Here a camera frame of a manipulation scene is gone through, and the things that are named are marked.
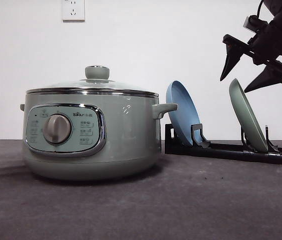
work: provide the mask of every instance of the plate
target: plate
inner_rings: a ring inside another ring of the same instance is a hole
[[[245,132],[247,139],[257,151],[261,153],[267,153],[268,145],[263,132],[237,79],[234,79],[230,84],[230,96],[235,114]]]
[[[169,117],[179,139],[184,145],[191,147],[191,125],[199,124],[200,119],[189,93],[179,81],[172,82],[167,88],[166,102],[178,105],[177,111],[169,112]],[[199,130],[194,132],[194,136],[199,143],[203,141]]]

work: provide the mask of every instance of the stainless steel rim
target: stainless steel rim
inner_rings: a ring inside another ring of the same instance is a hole
[[[41,92],[27,92],[30,95],[110,95],[110,96],[128,96],[158,99],[159,95],[141,94],[141,93],[125,93],[125,92],[108,92],[108,91],[41,91]]]
[[[130,95],[146,95],[146,96],[155,96],[159,95],[155,92],[151,91],[140,91],[140,90],[130,90],[130,89],[113,89],[113,88],[79,88],[79,87],[51,87],[51,88],[36,88],[30,89],[26,91],[28,94],[33,93],[57,93],[62,92],[62,94],[66,94],[64,92],[68,92],[68,94],[72,94],[72,92],[84,92],[84,93],[116,93],[116,94],[130,94]]]

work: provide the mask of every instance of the dish rack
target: dish rack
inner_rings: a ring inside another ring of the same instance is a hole
[[[195,139],[194,131],[200,131],[202,142]],[[193,146],[185,146],[178,138],[172,124],[165,125],[165,153],[187,155],[195,157],[207,157],[217,159],[231,159],[247,162],[259,162],[269,164],[282,164],[282,147],[274,145],[269,140],[269,129],[266,126],[266,142],[268,153],[257,152],[249,143],[241,128],[242,144],[212,143],[203,135],[203,124],[191,125],[191,137]]]

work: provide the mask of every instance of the silver knob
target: silver knob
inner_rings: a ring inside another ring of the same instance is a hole
[[[71,123],[63,115],[55,114],[46,120],[43,127],[44,138],[51,144],[59,144],[68,139]]]
[[[104,66],[87,66],[85,68],[85,76],[87,79],[107,80],[110,76],[110,69]]]

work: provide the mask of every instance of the green plate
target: green plate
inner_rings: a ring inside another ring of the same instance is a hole
[[[269,151],[265,137],[245,93],[237,79],[230,84],[231,102],[235,114],[251,145],[261,153]]]

